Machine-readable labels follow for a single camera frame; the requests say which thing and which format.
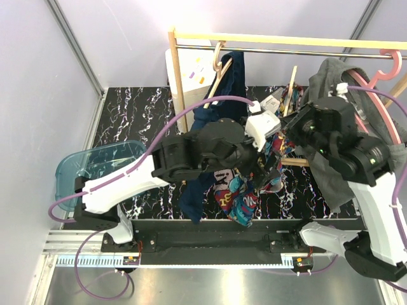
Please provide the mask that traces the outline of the colourful comic print shorts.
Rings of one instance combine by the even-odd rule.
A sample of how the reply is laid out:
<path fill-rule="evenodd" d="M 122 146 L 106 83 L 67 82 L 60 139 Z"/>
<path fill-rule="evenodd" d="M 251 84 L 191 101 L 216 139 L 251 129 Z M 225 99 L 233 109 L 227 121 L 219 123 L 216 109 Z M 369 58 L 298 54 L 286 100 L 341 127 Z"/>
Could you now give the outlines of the colourful comic print shorts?
<path fill-rule="evenodd" d="M 214 198 L 227 217 L 244 227 L 250 227 L 260 209 L 261 196 L 277 193 L 284 187 L 281 159 L 293 152 L 294 144 L 281 132 L 274 133 L 259 156 L 259 172 L 248 176 L 237 169 L 214 174 Z"/>

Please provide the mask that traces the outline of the beige hanger of comic shorts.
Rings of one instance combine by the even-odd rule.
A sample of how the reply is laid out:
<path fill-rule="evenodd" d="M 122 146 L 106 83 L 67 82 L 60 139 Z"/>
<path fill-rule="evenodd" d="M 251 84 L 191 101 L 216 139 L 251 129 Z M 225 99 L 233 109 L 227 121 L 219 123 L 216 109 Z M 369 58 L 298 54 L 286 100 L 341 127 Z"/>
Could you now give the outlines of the beige hanger of comic shorts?
<path fill-rule="evenodd" d="M 289 86 L 288 86 L 288 91 L 287 91 L 286 99 L 285 99 L 285 102 L 284 102 L 283 117 L 286 117 L 288 115 L 289 104 L 290 104 L 291 97 L 292 97 L 292 94 L 293 94 L 293 87 L 294 87 L 294 81 L 295 81 L 297 69 L 298 69 L 298 66 L 295 65 L 293 67 L 293 70 L 292 70 L 292 73 L 291 73 L 291 78 L 290 78 L 290 82 L 289 82 Z"/>

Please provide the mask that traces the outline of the navy blue shorts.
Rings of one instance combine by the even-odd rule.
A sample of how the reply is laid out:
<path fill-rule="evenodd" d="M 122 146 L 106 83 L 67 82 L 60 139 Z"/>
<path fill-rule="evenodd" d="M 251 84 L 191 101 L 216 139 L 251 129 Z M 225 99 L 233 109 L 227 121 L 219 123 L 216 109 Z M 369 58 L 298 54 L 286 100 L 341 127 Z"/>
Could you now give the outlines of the navy blue shorts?
<path fill-rule="evenodd" d="M 231 66 L 222 77 L 218 85 L 215 96 L 236 96 L 246 98 L 245 91 L 245 62 L 244 53 L 241 51 L 229 52 L 222 56 L 222 64 L 232 60 Z M 194 122 L 192 131 L 214 128 L 220 119 L 232 119 L 240 121 L 240 118 L 247 116 L 247 104 L 234 100 L 224 100 L 216 105 L 211 105 L 205 109 L 200 106 L 193 110 Z M 194 224 L 198 224 L 203 215 L 205 192 L 216 182 L 213 173 L 202 173 L 195 180 L 187 182 L 186 189 L 179 199 L 179 207 Z"/>

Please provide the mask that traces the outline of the beige hanger of navy shorts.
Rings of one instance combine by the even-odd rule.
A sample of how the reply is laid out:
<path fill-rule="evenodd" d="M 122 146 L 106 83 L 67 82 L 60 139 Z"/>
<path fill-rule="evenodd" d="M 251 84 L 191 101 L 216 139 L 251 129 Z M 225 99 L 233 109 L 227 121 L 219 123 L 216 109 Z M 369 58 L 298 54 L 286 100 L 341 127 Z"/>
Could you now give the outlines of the beige hanger of navy shorts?
<path fill-rule="evenodd" d="M 219 59 L 219 53 L 221 51 L 221 48 L 224 47 L 226 44 L 226 41 L 218 41 L 217 45 L 214 50 L 214 60 L 212 63 L 212 68 L 216 73 L 216 78 L 214 80 L 214 83 L 212 84 L 211 89 L 209 90 L 209 94 L 207 98 L 212 98 L 223 78 L 223 76 L 227 73 L 228 69 L 231 67 L 233 59 L 229 58 L 225 64 L 222 63 L 222 61 Z"/>

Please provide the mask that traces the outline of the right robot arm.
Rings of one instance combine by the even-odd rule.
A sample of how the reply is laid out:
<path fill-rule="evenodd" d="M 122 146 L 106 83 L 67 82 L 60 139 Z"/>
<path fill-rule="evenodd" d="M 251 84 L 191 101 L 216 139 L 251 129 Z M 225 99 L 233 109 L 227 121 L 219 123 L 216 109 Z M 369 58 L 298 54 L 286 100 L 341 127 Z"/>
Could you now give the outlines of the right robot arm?
<path fill-rule="evenodd" d="M 405 221 L 394 194 L 398 178 L 390 150 L 377 137 L 360 134 L 353 105 L 324 97 L 282 118 L 282 132 L 296 146 L 310 146 L 352 190 L 366 229 L 348 233 L 303 220 L 289 235 L 290 247 L 316 247 L 342 256 L 368 278 L 397 282 L 406 276 Z"/>

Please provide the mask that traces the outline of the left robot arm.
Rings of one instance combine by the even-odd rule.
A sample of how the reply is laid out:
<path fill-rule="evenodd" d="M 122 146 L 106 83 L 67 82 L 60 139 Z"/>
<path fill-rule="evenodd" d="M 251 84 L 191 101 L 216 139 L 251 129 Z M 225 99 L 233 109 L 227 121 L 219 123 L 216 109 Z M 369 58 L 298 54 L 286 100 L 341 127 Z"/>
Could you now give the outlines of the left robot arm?
<path fill-rule="evenodd" d="M 137 236 L 121 211 L 122 201 L 221 170 L 238 170 L 253 189 L 265 187 L 277 175 L 266 164 L 266 141 L 280 127 L 280 119 L 266 113 L 248 117 L 244 125 L 223 118 L 183 135 L 155 139 L 139 159 L 105 177 L 78 177 L 76 192 L 81 199 L 74 220 L 94 231 L 108 231 L 115 244 L 129 252 L 136 247 Z"/>

